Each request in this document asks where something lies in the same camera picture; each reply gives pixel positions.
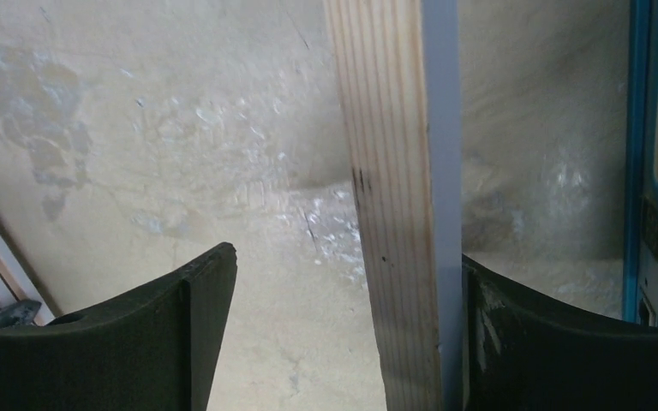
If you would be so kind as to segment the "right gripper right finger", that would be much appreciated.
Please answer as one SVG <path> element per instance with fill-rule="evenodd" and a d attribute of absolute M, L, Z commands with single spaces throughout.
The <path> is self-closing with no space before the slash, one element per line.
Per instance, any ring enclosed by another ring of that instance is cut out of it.
<path fill-rule="evenodd" d="M 658 328 L 463 259 L 469 410 L 658 410 Z"/>

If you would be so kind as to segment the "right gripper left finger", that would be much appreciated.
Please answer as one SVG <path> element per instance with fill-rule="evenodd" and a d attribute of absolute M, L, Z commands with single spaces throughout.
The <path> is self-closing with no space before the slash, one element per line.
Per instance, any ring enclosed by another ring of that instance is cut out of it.
<path fill-rule="evenodd" d="M 236 283 L 223 242 L 45 326 L 0 329 L 0 410 L 203 410 Z"/>

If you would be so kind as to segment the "wooden picture frame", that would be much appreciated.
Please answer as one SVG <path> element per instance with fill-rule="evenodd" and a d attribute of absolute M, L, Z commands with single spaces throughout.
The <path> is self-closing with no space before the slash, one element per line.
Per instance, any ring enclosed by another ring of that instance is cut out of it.
<path fill-rule="evenodd" d="M 386 406 L 464 406 L 454 1 L 327 1 Z"/>

